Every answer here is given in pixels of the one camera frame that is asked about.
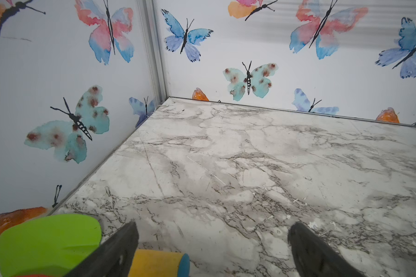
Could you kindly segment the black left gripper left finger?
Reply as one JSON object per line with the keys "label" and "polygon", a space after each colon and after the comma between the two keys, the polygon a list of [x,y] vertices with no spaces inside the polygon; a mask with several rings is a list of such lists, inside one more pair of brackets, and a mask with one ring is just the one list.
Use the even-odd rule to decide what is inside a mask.
{"label": "black left gripper left finger", "polygon": [[134,221],[116,231],[66,277],[127,277],[139,243]]}

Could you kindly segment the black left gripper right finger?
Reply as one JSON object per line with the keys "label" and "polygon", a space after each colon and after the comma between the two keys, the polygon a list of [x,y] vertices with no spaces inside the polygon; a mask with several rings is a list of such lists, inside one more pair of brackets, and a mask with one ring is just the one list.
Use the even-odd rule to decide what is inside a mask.
{"label": "black left gripper right finger", "polygon": [[302,222],[290,227],[288,242],[301,277],[364,276]]}

